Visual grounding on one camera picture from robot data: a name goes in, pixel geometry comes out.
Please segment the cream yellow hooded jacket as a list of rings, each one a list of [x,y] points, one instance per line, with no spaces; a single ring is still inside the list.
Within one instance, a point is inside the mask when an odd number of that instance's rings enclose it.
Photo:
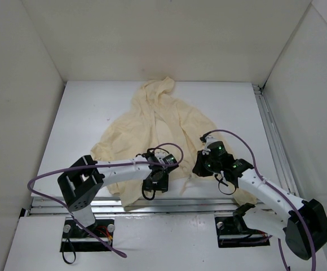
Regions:
[[[131,99],[130,110],[105,130],[91,156],[98,161],[123,160],[162,143],[175,143],[181,149],[168,146],[168,151],[183,161],[170,174],[170,183],[183,178],[179,192],[183,196],[193,188],[192,169],[202,148],[200,137],[216,125],[196,107],[172,97],[174,86],[169,77],[142,85]]]

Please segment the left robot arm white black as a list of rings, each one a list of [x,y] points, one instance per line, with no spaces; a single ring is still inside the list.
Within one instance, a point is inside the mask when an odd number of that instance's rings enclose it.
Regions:
[[[167,192],[169,173],[179,164],[172,154],[146,152],[133,159],[114,162],[95,161],[90,155],[79,158],[70,171],[58,177],[58,184],[68,207],[77,220],[76,231],[83,237],[91,236],[96,229],[96,218],[91,202],[98,191],[114,183],[141,180],[141,192],[155,194]]]

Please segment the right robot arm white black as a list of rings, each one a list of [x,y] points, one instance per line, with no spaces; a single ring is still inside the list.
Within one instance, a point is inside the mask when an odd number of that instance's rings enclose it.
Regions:
[[[244,159],[235,159],[222,141],[209,137],[204,144],[203,150],[197,153],[194,174],[214,176],[220,183],[232,184],[272,210],[267,213],[254,204],[245,203],[233,215],[232,225],[236,231],[257,229],[284,239],[290,250],[303,260],[309,260],[327,243],[327,216],[319,201],[306,201],[269,180],[261,180],[254,166]]]

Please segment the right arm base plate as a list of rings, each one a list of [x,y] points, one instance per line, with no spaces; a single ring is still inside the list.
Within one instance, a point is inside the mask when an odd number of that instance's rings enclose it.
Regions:
[[[270,236],[247,227],[243,220],[246,211],[255,205],[246,203],[238,207],[231,216],[215,216],[216,238],[219,248],[244,248],[269,246]]]

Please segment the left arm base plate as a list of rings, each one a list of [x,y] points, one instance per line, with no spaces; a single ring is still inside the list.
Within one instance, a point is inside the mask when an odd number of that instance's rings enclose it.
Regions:
[[[113,233],[107,230],[109,225],[114,225],[114,219],[97,218],[96,223],[89,226],[89,230],[105,243],[112,244]],[[60,252],[72,252],[72,249],[76,252],[110,252],[106,246],[81,229],[72,219],[68,218],[64,223]]]

